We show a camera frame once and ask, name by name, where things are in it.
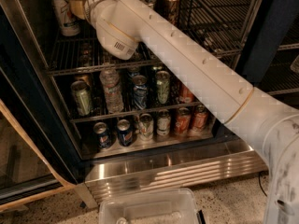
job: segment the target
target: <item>metal shelf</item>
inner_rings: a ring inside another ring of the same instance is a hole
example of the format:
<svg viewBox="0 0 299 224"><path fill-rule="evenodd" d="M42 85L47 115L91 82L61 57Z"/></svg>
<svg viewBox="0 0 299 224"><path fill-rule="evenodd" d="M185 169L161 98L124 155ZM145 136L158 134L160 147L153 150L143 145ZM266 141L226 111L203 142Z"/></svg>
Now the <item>metal shelf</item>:
<svg viewBox="0 0 299 224"><path fill-rule="evenodd" d="M278 51L259 88L270 95L298 92L299 74L290 68L298 55L299 49Z"/></svg>

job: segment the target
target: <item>floor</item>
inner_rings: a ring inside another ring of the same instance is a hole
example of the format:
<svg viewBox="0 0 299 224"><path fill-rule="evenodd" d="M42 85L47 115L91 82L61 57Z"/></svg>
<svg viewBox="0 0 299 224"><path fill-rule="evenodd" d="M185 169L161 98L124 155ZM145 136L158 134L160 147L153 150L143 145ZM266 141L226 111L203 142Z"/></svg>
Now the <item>floor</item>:
<svg viewBox="0 0 299 224"><path fill-rule="evenodd" d="M198 210L209 224L258 224L263 222L268 175L245 175L191 187ZM28 203L27 211L0 215L0 224L104 224L98 210L89 210L73 191Z"/></svg>

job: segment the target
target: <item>water bottle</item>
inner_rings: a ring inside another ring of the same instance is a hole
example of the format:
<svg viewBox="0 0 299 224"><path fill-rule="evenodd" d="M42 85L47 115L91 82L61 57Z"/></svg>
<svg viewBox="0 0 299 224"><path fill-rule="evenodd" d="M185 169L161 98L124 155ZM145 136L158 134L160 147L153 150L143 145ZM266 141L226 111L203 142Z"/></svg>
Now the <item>water bottle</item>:
<svg viewBox="0 0 299 224"><path fill-rule="evenodd" d="M103 85L108 112L121 112L123 101L119 73L115 69L103 70L100 74L100 80Z"/></svg>

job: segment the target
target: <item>white robotic arm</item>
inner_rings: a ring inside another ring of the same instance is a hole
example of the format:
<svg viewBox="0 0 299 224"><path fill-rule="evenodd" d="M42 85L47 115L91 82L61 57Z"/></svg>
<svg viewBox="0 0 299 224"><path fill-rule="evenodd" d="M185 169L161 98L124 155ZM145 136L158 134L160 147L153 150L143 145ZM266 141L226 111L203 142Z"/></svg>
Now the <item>white robotic arm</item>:
<svg viewBox="0 0 299 224"><path fill-rule="evenodd" d="M85 11L104 49L127 60L138 42L144 42L220 122L263 158L272 178L264 223L298 223L298 110L253 88L139 0L87 0Z"/></svg>

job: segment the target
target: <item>white can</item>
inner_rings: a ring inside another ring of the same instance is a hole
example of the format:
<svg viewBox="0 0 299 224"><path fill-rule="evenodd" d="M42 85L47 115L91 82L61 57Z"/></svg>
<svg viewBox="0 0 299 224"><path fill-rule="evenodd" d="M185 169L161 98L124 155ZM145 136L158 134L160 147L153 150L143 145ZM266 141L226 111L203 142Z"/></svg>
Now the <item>white can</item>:
<svg viewBox="0 0 299 224"><path fill-rule="evenodd" d="M171 116L167 109L160 110L157 118L157 134L160 136L169 135Z"/></svg>
<svg viewBox="0 0 299 224"><path fill-rule="evenodd" d="M52 0L52 5L62 35L72 36L79 34L78 20L71 12L68 2L66 0Z"/></svg>

